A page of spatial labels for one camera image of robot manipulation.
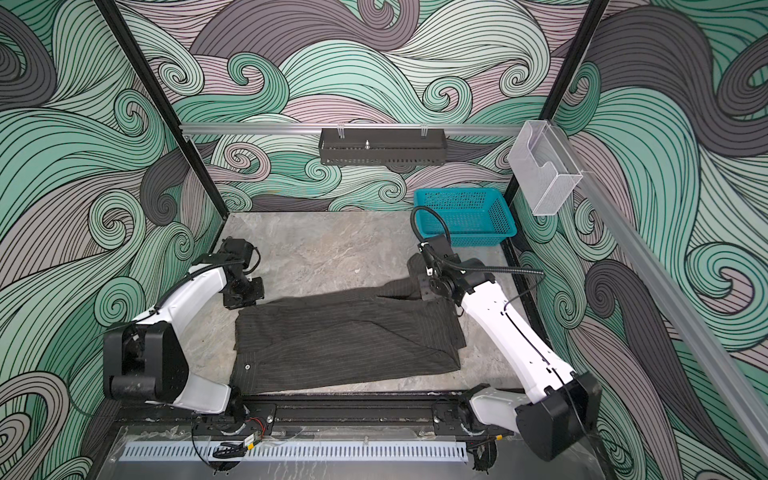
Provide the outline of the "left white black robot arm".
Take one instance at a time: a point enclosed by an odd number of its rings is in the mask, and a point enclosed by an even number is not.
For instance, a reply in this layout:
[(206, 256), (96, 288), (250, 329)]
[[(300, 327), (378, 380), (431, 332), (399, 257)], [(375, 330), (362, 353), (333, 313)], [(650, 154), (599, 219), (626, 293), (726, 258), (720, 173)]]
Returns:
[(263, 280), (251, 276), (260, 264), (252, 258), (260, 256), (249, 241), (227, 237), (217, 252), (198, 257), (147, 311), (109, 328), (102, 348), (105, 397), (244, 421), (247, 409), (240, 390), (193, 373), (179, 337), (218, 294), (229, 310), (263, 299)]

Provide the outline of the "teal plastic basket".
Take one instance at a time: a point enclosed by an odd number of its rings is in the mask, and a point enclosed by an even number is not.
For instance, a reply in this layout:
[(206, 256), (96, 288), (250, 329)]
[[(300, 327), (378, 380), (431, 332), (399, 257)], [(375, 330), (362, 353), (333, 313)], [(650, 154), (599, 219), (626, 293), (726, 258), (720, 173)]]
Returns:
[(507, 202), (496, 189), (418, 189), (414, 206), (430, 208), (443, 219), (453, 247), (497, 246), (518, 233)]

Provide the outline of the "dark pinstriped long sleeve shirt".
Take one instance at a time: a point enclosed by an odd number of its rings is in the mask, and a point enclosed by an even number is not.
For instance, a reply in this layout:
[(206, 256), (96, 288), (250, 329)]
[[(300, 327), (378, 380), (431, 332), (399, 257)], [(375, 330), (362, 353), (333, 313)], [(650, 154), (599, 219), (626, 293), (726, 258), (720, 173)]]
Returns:
[(245, 395), (438, 375), (461, 367), (454, 304), (425, 300), (423, 258), (377, 287), (285, 297), (242, 309), (232, 386)]

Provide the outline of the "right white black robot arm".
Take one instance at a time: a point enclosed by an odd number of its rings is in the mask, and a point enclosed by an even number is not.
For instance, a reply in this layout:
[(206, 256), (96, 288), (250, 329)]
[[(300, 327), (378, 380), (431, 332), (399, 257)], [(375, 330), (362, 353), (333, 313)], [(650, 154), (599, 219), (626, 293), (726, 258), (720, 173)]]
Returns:
[(595, 427), (602, 400), (598, 380), (577, 373), (513, 308), (495, 279), (502, 267), (461, 260), (447, 228), (425, 237), (417, 225), (423, 210), (414, 207), (409, 221), (426, 263), (430, 291), (453, 301), (483, 329), (526, 396), (515, 400), (509, 392), (482, 387), (468, 399), (471, 418), (520, 435), (537, 457), (553, 460)]

